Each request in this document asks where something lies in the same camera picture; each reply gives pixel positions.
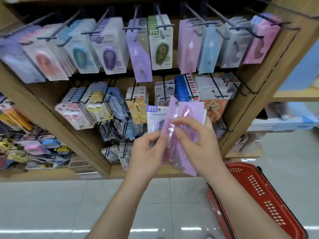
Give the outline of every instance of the forearm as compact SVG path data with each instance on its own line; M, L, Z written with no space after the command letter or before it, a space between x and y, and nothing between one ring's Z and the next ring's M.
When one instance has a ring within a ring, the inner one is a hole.
M128 174L86 239L126 239L147 186Z
M208 176L207 181L219 197L238 239L291 239L225 166Z

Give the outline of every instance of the finger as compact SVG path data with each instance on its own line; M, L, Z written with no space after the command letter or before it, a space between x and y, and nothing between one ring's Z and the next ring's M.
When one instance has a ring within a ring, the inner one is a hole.
M175 136L177 137L179 143L186 153L188 153L190 149L194 149L194 146L196 146L196 144L194 144L193 141L189 139L187 134L181 128L176 127L174 132Z
M205 132L205 127L193 117L179 117L173 120L173 124L188 125L198 132L199 135Z
M167 146L167 141L168 141L168 134L163 134L162 136L159 137L157 140L154 149L161 155L163 155L164 150Z
M151 133L144 133L144 135L142 137L147 139L149 142L153 142L153 141L156 141L160 137L161 132L162 131L160 130L160 131L151 132Z
M208 129L211 129L211 130L214 130L212 121L211 121L211 119L208 116L206 116L204 127L208 128Z

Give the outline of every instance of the tile floor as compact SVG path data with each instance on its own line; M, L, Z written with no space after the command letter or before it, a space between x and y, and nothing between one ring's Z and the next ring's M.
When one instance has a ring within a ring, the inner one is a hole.
M270 133L261 166L282 199L319 238L319 136L313 131ZM0 183L1 239L83 239L122 180ZM142 197L129 239L224 238L200 178L153 179Z

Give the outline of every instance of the shopping basket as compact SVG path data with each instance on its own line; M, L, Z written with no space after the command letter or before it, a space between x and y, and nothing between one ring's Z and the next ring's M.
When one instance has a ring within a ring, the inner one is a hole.
M293 239L307 239L308 234L284 201L269 183L260 167L244 162L226 164L229 171L253 199L274 219L274 221ZM207 184L209 202L226 239L237 239L223 206Z

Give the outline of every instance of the hand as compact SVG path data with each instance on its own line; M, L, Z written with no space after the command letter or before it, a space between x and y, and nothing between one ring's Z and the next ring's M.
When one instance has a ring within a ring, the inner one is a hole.
M202 177L208 180L209 175L225 168L209 117L205 119L205 126L191 117L179 117L173 120L173 123L188 125L198 132L199 140L197 143L193 143L181 128L175 128L175 136L183 147L187 159Z
M134 141L127 176L148 184L157 174L168 140L167 134L160 135L161 131L145 133ZM150 148L150 142L156 140L155 146Z

